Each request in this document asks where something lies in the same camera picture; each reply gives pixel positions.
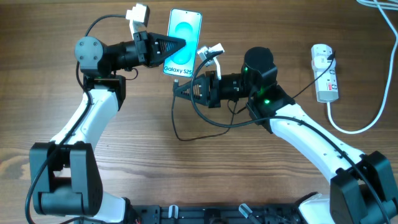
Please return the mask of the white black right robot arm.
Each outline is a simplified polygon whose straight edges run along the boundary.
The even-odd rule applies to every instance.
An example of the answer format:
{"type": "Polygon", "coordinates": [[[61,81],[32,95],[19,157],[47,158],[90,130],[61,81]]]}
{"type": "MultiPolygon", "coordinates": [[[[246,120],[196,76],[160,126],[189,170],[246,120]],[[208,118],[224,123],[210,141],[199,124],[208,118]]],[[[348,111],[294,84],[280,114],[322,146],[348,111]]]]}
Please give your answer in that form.
{"type": "Polygon", "coordinates": [[[389,223],[397,216],[397,184],[391,163],[379,151],[365,154],[340,141],[312,120],[277,83],[271,51],[249,49],[240,73],[195,72],[173,94],[194,108],[219,107],[222,100],[246,98],[251,122],[301,152],[330,184],[327,195],[313,193],[298,204],[307,223],[389,223]]]}

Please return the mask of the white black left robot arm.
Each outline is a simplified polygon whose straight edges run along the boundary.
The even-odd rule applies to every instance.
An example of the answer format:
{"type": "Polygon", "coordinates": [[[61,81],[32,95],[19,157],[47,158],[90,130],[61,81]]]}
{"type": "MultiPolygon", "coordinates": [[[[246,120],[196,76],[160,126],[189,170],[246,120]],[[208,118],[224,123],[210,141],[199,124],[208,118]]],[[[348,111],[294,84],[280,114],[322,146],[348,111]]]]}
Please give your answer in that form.
{"type": "Polygon", "coordinates": [[[128,199],[103,190],[94,150],[126,97],[126,78],[118,75],[118,70],[158,67],[185,44],[180,38],[145,31],[114,45],[88,35],[76,43],[76,75],[83,98],[56,136],[30,149],[31,185],[24,208],[29,223],[32,210],[67,217],[70,222],[142,221],[128,199]]]}

